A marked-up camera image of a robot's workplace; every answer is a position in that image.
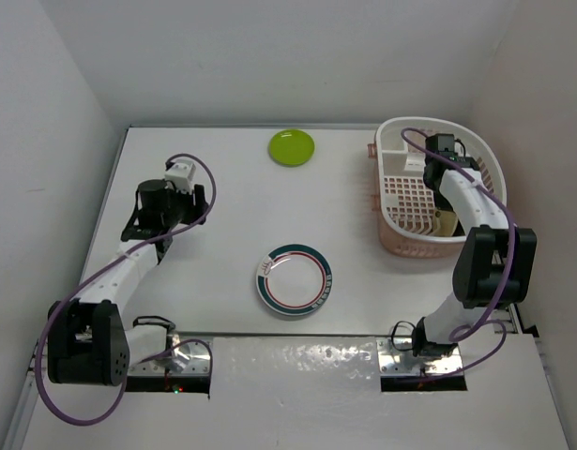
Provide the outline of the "beige plate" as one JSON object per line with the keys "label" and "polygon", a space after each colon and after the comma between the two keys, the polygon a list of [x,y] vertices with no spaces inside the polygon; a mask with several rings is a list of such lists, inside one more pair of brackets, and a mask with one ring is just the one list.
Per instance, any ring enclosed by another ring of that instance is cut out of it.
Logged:
{"label": "beige plate", "polygon": [[459,220],[452,211],[434,210],[432,236],[452,237],[455,235]]}

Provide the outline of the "lime green plate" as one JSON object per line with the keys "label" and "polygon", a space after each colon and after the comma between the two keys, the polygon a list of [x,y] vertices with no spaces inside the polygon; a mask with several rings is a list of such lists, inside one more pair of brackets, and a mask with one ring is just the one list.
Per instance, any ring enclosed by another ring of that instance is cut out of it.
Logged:
{"label": "lime green plate", "polygon": [[296,167],[307,163],[315,151],[315,142],[310,134],[300,129],[285,129],[277,132],[269,141],[267,151],[278,164]]}

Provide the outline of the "white plate green red rim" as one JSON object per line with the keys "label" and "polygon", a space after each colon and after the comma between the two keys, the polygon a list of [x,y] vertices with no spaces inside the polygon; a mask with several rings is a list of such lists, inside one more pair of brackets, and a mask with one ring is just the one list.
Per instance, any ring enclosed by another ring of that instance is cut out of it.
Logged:
{"label": "white plate green red rim", "polygon": [[269,251],[259,263],[255,288],[263,303],[287,317],[308,316],[330,296],[333,273],[313,247],[288,244]]}

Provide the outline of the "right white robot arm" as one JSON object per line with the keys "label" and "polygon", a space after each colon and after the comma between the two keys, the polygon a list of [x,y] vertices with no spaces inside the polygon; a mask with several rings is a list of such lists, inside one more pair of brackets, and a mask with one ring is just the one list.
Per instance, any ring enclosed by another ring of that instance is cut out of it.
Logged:
{"label": "right white robot arm", "polygon": [[442,357],[493,324],[497,309],[526,298],[538,238],[520,228],[482,181],[477,161],[452,134],[425,138],[423,182],[461,224],[465,242],[452,273],[452,292],[433,313],[421,318],[411,335],[415,357]]}

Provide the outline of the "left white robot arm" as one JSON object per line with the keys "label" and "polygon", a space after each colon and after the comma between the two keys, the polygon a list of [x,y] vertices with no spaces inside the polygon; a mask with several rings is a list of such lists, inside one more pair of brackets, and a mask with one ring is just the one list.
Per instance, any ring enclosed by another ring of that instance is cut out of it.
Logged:
{"label": "left white robot arm", "polygon": [[160,316],[124,324],[122,313],[142,279],[161,263],[173,243],[170,233],[203,223],[208,206],[199,184],[152,179],[138,185],[113,268],[64,307],[51,306],[51,382],[118,386],[131,367],[166,350],[171,327]]}

